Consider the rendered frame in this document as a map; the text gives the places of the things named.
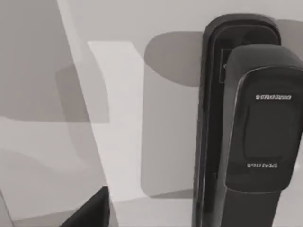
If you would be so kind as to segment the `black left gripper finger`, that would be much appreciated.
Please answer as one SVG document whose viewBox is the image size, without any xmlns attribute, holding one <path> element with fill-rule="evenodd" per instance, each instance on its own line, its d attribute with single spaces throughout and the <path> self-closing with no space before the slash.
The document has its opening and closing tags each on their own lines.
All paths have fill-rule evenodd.
<svg viewBox="0 0 303 227">
<path fill-rule="evenodd" d="M 109 227 L 109 188 L 99 189 L 58 227 Z"/>
</svg>

